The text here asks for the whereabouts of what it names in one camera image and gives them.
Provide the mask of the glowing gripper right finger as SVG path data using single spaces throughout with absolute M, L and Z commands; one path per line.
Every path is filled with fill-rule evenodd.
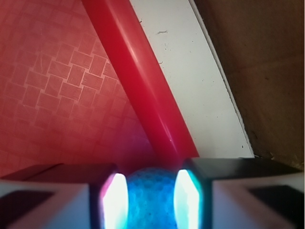
M 190 158 L 178 171 L 180 229 L 302 229 L 305 175 L 264 158 Z

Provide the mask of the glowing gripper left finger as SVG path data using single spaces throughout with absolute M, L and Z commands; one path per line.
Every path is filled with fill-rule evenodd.
M 114 164 L 34 165 L 0 179 L 3 229 L 124 229 L 127 215 Z

